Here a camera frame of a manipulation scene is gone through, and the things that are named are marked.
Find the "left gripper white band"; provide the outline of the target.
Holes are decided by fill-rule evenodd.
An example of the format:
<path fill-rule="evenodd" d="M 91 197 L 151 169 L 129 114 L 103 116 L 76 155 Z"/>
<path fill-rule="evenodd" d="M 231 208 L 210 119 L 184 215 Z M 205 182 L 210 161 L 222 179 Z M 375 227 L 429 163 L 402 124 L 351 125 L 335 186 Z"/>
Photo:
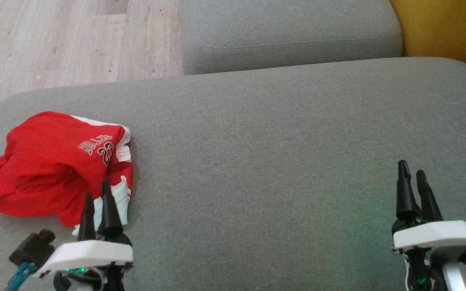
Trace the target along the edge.
<path fill-rule="evenodd" d="M 74 271 L 81 268 L 119 266 L 128 270 L 134 266 L 132 243 L 123 233 L 118 208 L 108 180 L 103 180 L 101 183 L 100 197 L 102 218 L 97 232 L 105 240 L 96 240 L 95 207 L 92 194 L 87 193 L 79 224 L 78 241 L 60 245 L 36 271 L 36 278 L 68 269 Z"/>

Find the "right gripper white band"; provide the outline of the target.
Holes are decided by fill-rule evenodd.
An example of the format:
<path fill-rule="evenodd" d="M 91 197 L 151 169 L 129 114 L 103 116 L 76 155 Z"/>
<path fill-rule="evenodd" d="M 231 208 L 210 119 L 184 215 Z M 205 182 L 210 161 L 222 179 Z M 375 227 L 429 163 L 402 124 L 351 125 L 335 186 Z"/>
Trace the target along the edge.
<path fill-rule="evenodd" d="M 396 217 L 393 224 L 393 252 L 416 249 L 466 246 L 466 221 L 444 221 L 431 186 L 423 170 L 416 172 L 421 202 L 416 203 L 406 160 L 398 162 L 396 181 Z"/>

